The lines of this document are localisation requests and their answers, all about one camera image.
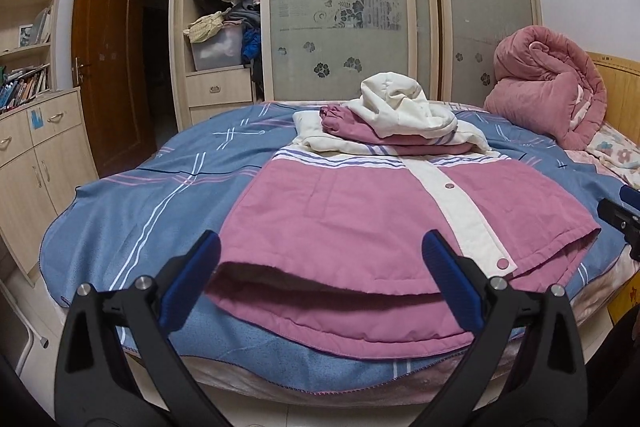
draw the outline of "wooden headboard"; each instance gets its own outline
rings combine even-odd
[[[607,86],[605,120],[640,144],[640,62],[589,53]]]

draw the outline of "rolled pink blanket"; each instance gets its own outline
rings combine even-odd
[[[370,145],[391,146],[399,154],[464,154],[473,147],[472,143],[449,145],[455,132],[440,138],[427,139],[419,135],[394,134],[386,138],[379,137],[362,118],[351,109],[332,103],[320,108],[322,130],[339,138]]]
[[[484,108],[565,150],[584,150],[607,110],[607,90],[589,55],[544,26],[505,38],[494,55],[498,81]]]

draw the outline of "floral sheet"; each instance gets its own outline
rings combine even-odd
[[[640,148],[608,123],[593,137],[587,152],[627,184],[640,189]]]

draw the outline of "metal screw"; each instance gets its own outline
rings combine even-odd
[[[78,295],[84,297],[85,295],[89,295],[89,293],[91,292],[91,285],[88,282],[83,282],[81,285],[78,286],[78,289],[76,290],[76,293],[78,293]]]
[[[551,285],[551,293],[553,293],[553,295],[555,295],[556,297],[564,297],[564,294],[566,293],[564,291],[564,287],[559,285],[559,284],[552,284]]]
[[[147,288],[151,288],[154,280],[151,279],[148,275],[142,275],[136,279],[136,288],[139,290],[146,290]]]
[[[507,281],[502,277],[491,277],[489,284],[491,288],[498,291],[506,290],[508,286]]]

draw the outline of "door handle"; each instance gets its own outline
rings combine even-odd
[[[36,179],[38,181],[38,188],[42,188],[42,180],[40,179],[40,175],[38,174],[38,168],[34,165],[31,166],[33,172],[36,174]]]
[[[62,120],[62,117],[65,116],[63,112],[59,112],[58,114],[53,115],[51,118],[47,118],[49,123],[58,123]]]
[[[78,86],[81,86],[82,82],[84,82],[84,76],[82,75],[82,73],[80,73],[80,68],[86,68],[88,66],[91,66],[91,64],[80,64],[78,57],[76,57],[74,61],[76,63],[76,66],[74,68],[76,70],[76,84],[78,84]]]
[[[47,169],[47,164],[44,163],[44,160],[42,161],[42,166],[44,167],[44,172],[47,175],[47,181],[50,182],[51,181],[51,176],[49,176],[49,169]]]

